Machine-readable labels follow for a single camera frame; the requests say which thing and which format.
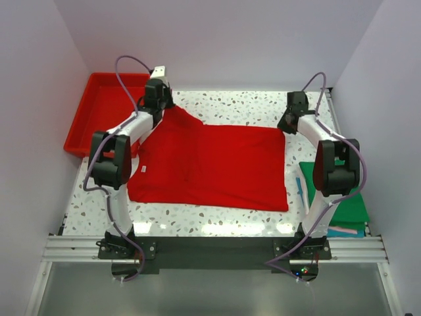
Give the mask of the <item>red t-shirt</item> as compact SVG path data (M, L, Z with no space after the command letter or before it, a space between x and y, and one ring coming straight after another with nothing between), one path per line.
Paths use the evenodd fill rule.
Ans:
M205 124L180 107L139 146L128 197L257 211L288 211L285 136L271 127Z

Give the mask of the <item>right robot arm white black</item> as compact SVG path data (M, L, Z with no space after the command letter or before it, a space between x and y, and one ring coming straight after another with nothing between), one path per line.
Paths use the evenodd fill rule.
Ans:
M315 241L324 241L337 206L350 197L352 189L360 183L359 143L346 139L326 126L315 110L309 109L304 91L287 93L287 107L278 128L286 134L301 134L315 148L312 172L316 189L309 211L298 228L300 238L293 247L276 259L292 253L302 259L316 251Z

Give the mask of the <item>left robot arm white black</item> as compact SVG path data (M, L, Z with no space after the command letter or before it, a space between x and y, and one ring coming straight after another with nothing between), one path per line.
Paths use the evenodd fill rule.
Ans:
M105 132L94 132L91 139L89 165L83 189L87 192L101 190L106 201L109 228L97 243L102 252L121 258L135 254L142 259L140 247L134 238L134 226L129 216L127 183L132 175L131 146L147 138L160 124L164 110L174 106L168 80L151 77L145 93L134 104L134 111L127 119Z

